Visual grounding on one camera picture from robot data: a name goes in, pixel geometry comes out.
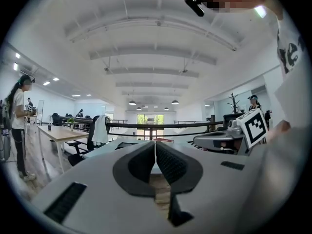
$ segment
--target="black pants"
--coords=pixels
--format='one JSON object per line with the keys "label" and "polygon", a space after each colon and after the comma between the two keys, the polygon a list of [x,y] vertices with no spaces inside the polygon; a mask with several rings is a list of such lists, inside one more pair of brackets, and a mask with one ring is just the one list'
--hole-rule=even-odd
{"label": "black pants", "polygon": [[27,176],[25,170],[25,131],[23,129],[15,129],[12,128],[12,135],[15,142],[16,151],[18,153],[17,160],[18,160],[18,171],[22,172],[24,176]]}

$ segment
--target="floor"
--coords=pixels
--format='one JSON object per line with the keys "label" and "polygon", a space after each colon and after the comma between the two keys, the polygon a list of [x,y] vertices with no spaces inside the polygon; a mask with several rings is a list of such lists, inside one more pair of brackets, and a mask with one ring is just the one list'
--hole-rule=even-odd
{"label": "floor", "polygon": [[[42,160],[39,150],[38,133],[35,133],[34,130],[35,128],[33,126],[28,126],[28,132],[25,136],[25,166],[27,171],[36,174],[37,179],[26,183],[19,178],[16,165],[17,153],[12,140],[13,138],[11,138],[10,158],[2,164],[14,188],[27,200],[31,200],[42,188],[62,174],[56,143],[51,142],[47,136],[41,134],[42,151],[44,155],[44,160]],[[65,149],[69,148],[73,147],[65,144]],[[68,153],[63,154],[65,171],[72,167],[68,162],[68,155]],[[156,189],[155,203],[158,205],[162,214],[167,217],[169,211],[170,185],[164,179],[163,175],[151,175],[150,184]]]}

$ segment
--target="bare decorative tree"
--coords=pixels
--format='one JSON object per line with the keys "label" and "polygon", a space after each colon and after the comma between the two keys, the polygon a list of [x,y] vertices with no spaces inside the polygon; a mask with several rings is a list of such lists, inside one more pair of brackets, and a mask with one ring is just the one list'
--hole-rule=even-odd
{"label": "bare decorative tree", "polygon": [[229,96],[229,98],[231,98],[232,99],[232,101],[233,101],[233,104],[230,104],[230,103],[227,103],[227,104],[229,104],[229,105],[231,105],[231,106],[233,106],[233,108],[234,108],[234,114],[236,114],[237,113],[237,104],[239,103],[239,101],[238,102],[235,102],[235,98],[236,98],[236,96],[238,96],[238,95],[233,95],[233,93],[231,93],[231,96]]}

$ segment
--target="backpack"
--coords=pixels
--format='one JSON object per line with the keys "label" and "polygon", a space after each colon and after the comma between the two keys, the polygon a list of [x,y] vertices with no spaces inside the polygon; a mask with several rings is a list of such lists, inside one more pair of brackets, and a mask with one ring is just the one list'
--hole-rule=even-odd
{"label": "backpack", "polygon": [[5,98],[2,108],[3,128],[10,131],[12,129],[12,120],[10,118],[9,108],[10,103],[7,101],[7,98]]}

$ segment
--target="white towel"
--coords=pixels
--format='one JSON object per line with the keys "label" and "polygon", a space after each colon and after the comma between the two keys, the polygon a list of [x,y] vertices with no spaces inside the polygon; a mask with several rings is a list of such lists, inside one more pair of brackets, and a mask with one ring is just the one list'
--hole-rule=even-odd
{"label": "white towel", "polygon": [[100,146],[102,143],[105,144],[108,142],[105,118],[105,115],[101,115],[99,118],[97,118],[94,125],[92,141],[95,146]]}

